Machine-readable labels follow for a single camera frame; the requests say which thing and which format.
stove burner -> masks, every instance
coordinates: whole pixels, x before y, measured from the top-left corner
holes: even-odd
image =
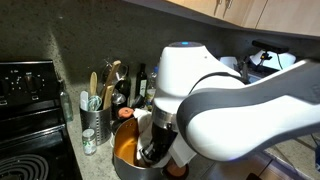
[[[45,180],[48,162],[41,156],[25,154],[0,161],[0,180]]]

white robotic arm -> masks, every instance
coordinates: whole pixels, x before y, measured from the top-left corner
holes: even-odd
[[[231,161],[319,131],[319,62],[303,60],[250,85],[239,77],[201,44],[166,47],[152,113],[153,138],[161,145],[153,147],[163,147],[159,139],[166,137],[174,159],[187,151],[159,133],[172,131],[200,155]]]

bottle cap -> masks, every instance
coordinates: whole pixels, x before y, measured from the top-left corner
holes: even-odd
[[[86,138],[90,138],[94,135],[94,130],[93,129],[86,129],[83,131],[82,136]]]
[[[155,73],[158,73],[158,70],[159,70],[159,67],[158,67],[158,66],[155,66],[155,67],[153,68],[153,72],[155,72]]]

dark bottle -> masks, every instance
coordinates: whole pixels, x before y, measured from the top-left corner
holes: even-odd
[[[145,72],[146,64],[140,64],[140,71],[137,73],[136,77],[136,92],[135,97],[139,94],[143,97],[146,96],[146,89],[147,89],[147,74]]]
[[[127,74],[126,76],[120,80],[115,88],[119,91],[119,93],[123,94],[126,97],[126,101],[118,105],[118,107],[128,107],[129,99],[130,99],[130,90],[131,90],[131,79],[129,77],[129,66],[127,66]]]

stove control panel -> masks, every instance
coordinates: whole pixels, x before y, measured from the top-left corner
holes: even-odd
[[[52,60],[0,61],[0,108],[59,98]]]

